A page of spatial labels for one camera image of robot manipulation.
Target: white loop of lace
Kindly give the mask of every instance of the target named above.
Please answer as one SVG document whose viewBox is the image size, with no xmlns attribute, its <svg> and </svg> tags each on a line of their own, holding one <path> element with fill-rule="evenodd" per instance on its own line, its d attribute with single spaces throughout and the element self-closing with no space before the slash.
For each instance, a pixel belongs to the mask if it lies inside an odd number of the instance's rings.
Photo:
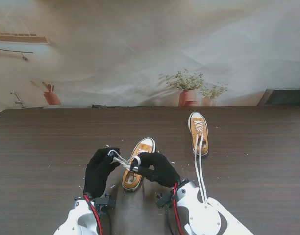
<svg viewBox="0 0 300 235">
<path fill-rule="evenodd" d="M 203 121 L 194 121 L 194 127 L 197 133 L 200 132 L 203 134 L 203 128 L 204 128 Z"/>
<path fill-rule="evenodd" d="M 138 148 L 138 151 L 137 151 L 137 153 L 148 153 L 148 151 L 146 151 L 146 150 L 143 150 L 143 149 L 141 149 L 141 148 Z"/>
<path fill-rule="evenodd" d="M 119 162 L 120 164 L 122 164 L 123 167 L 126 168 L 127 170 L 130 170 L 130 161 L 133 158 L 135 158 L 135 155 L 131 156 L 130 159 L 126 160 L 121 155 L 119 155 L 118 152 L 116 152 L 115 150 L 111 150 L 111 151 L 117 155 L 117 157 L 114 157 L 113 159 L 116 160 L 117 162 Z M 148 151 L 138 148 L 137 153 L 148 153 Z"/>
<path fill-rule="evenodd" d="M 197 166 L 197 146 L 198 146 L 198 139 L 199 139 L 199 134 L 196 136 L 196 144 L 195 144 L 195 169 L 196 169 L 196 174 L 197 174 L 197 179 L 199 183 L 199 189 L 202 197 L 202 202 L 207 203 L 207 192 L 205 189 L 205 184 L 203 180 L 203 175 L 202 175 L 202 157 L 201 157 L 201 152 L 202 152 L 202 142 L 203 142 L 203 127 L 202 127 L 202 134 L 201 134 L 201 140 L 199 144 L 199 170 Z"/>
</svg>

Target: terracotta pot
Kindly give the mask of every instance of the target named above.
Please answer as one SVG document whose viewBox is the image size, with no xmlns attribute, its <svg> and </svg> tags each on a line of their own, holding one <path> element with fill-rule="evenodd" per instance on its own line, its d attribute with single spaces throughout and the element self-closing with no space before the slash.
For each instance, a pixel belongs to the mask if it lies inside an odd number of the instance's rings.
<svg viewBox="0 0 300 235">
<path fill-rule="evenodd" d="M 185 106 L 187 106 L 187 107 L 198 106 L 198 102 L 197 101 L 186 101 Z"/>
<path fill-rule="evenodd" d="M 61 101 L 57 98 L 56 94 L 53 92 L 44 92 L 44 97 L 49 105 L 61 104 Z"/>
<path fill-rule="evenodd" d="M 183 90 L 179 94 L 178 106 L 185 106 L 187 101 L 196 101 L 196 91 L 195 90 Z"/>
<path fill-rule="evenodd" d="M 201 106 L 216 106 L 217 100 L 216 99 L 210 99 L 210 98 L 203 98 L 201 100 Z"/>
</svg>

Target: fabric backdrop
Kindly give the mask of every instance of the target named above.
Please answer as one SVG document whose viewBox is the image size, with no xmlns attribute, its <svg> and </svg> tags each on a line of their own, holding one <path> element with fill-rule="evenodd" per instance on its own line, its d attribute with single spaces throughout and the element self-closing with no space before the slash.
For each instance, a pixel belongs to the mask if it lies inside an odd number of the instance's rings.
<svg viewBox="0 0 300 235">
<path fill-rule="evenodd" d="M 267 88 L 300 88 L 300 0 L 0 0 L 0 110 L 62 104 L 178 105 L 165 75 L 187 68 L 227 84 L 217 105 L 256 105 Z M 41 88 L 34 86 L 34 81 Z M 203 98 L 199 91 L 197 101 Z"/>
</svg>

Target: vase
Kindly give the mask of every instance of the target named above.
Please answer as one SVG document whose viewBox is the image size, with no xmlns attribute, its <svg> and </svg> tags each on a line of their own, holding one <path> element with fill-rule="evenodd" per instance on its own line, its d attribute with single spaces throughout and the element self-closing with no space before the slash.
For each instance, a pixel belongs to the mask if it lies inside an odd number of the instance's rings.
<svg viewBox="0 0 300 235">
<path fill-rule="evenodd" d="M 53 92 L 44 92 L 43 95 L 49 105 L 61 104 L 61 101 L 58 99 L 56 94 L 54 94 Z"/>
<path fill-rule="evenodd" d="M 201 106 L 216 106 L 217 100 L 216 99 L 210 99 L 210 98 L 203 98 L 201 100 Z"/>
<path fill-rule="evenodd" d="M 187 101 L 196 101 L 196 96 L 197 94 L 195 90 L 183 90 L 179 94 L 178 106 L 179 107 L 185 106 L 185 103 Z"/>
</svg>

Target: yellow sneaker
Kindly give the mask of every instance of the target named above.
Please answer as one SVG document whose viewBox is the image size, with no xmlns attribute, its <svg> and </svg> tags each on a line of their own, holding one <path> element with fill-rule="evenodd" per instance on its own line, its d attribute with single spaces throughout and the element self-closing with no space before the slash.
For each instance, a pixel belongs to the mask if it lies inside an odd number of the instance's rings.
<svg viewBox="0 0 300 235">
<path fill-rule="evenodd" d="M 201 113 L 193 112 L 190 114 L 188 118 L 188 128 L 193 138 L 193 151 L 195 152 L 197 144 L 197 154 L 199 154 L 200 142 L 202 141 L 201 155 L 207 155 L 209 151 L 208 125 Z"/>
<path fill-rule="evenodd" d="M 140 153 L 148 152 L 148 153 L 154 153 L 155 152 L 155 142 L 152 138 L 147 137 L 142 139 L 135 147 L 134 151 L 132 152 L 131 156 L 137 156 Z M 123 175 L 122 179 L 122 185 L 123 188 L 128 192 L 134 192 L 140 182 L 141 182 L 142 176 L 138 175 L 132 171 L 125 170 L 125 173 Z"/>
</svg>

